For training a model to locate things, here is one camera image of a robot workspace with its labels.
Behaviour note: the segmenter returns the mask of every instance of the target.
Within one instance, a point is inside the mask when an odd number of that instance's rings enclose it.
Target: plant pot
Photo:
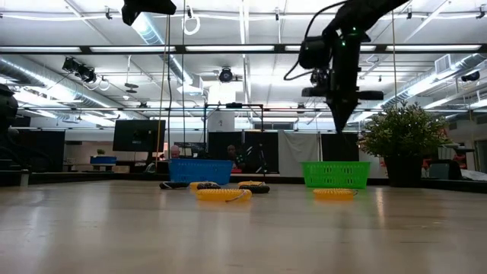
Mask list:
[[[384,158],[389,175],[389,185],[394,187],[419,187],[422,157]]]

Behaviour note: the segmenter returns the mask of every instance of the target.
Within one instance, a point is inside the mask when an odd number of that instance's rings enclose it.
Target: plastic basket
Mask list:
[[[304,162],[307,187],[364,189],[367,186],[369,162]]]
[[[232,162],[218,160],[172,159],[169,163],[171,182],[215,182],[225,185],[230,181]]]

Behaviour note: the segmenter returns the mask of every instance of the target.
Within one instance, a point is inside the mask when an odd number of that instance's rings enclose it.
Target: green plant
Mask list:
[[[448,143],[443,117],[434,118],[418,104],[388,107],[372,117],[365,129],[363,151],[382,157],[409,157],[429,154]]]

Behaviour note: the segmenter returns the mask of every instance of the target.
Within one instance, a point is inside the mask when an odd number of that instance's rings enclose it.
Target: person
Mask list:
[[[170,158],[171,159],[179,159],[180,157],[180,147],[177,145],[173,145],[170,147]]]
[[[228,160],[234,162],[233,169],[238,168],[238,169],[243,170],[245,168],[244,157],[237,153],[237,149],[235,148],[234,145],[229,145],[227,147],[227,153],[228,153]]]

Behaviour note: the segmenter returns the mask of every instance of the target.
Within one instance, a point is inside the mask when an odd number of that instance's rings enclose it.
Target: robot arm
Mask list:
[[[365,31],[407,1],[349,0],[320,37],[305,37],[301,44],[298,61],[304,69],[314,70],[311,80],[315,84],[305,88],[302,96],[326,97],[338,133],[345,128],[358,100],[383,100],[380,91],[357,92],[360,44],[370,42]]]
[[[336,13],[335,18],[325,28],[325,32],[350,30],[358,27],[368,30],[389,11],[409,0],[350,0]]]

